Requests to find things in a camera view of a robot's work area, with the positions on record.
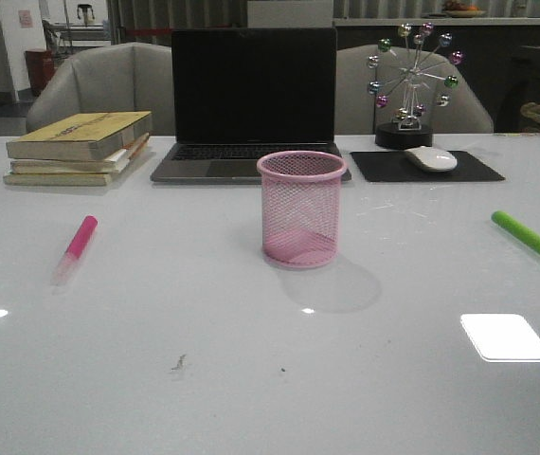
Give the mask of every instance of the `gray chair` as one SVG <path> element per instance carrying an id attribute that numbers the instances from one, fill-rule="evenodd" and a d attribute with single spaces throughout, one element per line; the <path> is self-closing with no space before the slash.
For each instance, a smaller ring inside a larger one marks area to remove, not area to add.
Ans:
<path id="1" fill-rule="evenodd" d="M 152 111 L 153 134 L 175 134 L 170 47 L 127 43 L 71 56 L 28 110 L 26 128 L 80 112 L 115 111 Z"/>
<path id="2" fill-rule="evenodd" d="M 335 87 L 335 133 L 337 135 L 368 135 L 373 125 L 390 122 L 394 110 L 400 107 L 403 99 L 402 85 L 390 94 L 390 104 L 382 109 L 376 108 L 374 97 L 368 92 L 371 80 L 389 81 L 399 74 L 399 62 L 406 62 L 406 49 L 393 47 L 394 54 L 380 53 L 377 45 L 362 45 L 337 51 L 337 75 Z M 380 56 L 378 74 L 367 66 L 368 57 Z M 423 66 L 437 64 L 432 74 L 446 77 L 457 76 L 459 85 L 447 89 L 442 81 L 426 78 L 429 89 L 420 89 L 420 101 L 424 103 L 429 124 L 434 133 L 492 133 L 494 124 L 470 86 L 458 70 L 447 59 L 433 54 Z M 435 105 L 441 93 L 451 96 L 445 107 Z"/>

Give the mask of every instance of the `laptop screen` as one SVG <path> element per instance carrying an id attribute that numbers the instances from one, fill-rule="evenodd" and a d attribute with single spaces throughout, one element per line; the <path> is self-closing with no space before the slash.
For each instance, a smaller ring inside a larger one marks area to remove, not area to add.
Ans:
<path id="1" fill-rule="evenodd" d="M 177 140 L 333 140 L 333 28 L 176 30 L 171 38 Z"/>

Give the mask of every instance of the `table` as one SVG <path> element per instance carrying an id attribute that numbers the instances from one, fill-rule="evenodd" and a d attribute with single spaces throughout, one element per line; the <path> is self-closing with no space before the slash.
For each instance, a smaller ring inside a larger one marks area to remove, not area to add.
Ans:
<path id="1" fill-rule="evenodd" d="M 156 186 L 173 143 L 107 188 L 6 187 L 0 137 L 0 454 L 540 454 L 540 363 L 489 363 L 460 315 L 540 336 L 540 136 L 435 136 L 503 182 L 371 184 L 337 143 L 340 253 L 261 255 L 258 186 Z M 51 271 L 99 219 L 64 289 Z"/>

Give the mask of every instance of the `mouse pad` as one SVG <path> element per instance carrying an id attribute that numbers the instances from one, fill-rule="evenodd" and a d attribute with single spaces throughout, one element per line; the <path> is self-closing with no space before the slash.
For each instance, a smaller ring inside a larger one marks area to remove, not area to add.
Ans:
<path id="1" fill-rule="evenodd" d="M 446 173 L 423 171 L 402 150 L 352 152 L 351 156 L 368 182 L 496 182 L 504 177 L 464 151 L 450 150 L 458 166 Z"/>

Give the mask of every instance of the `laptop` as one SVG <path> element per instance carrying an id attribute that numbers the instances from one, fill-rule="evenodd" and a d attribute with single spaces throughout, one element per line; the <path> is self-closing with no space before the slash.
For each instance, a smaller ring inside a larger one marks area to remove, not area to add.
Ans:
<path id="1" fill-rule="evenodd" d="M 256 183 L 263 155 L 339 155 L 334 28 L 176 30 L 171 47 L 176 143 L 153 182 Z"/>

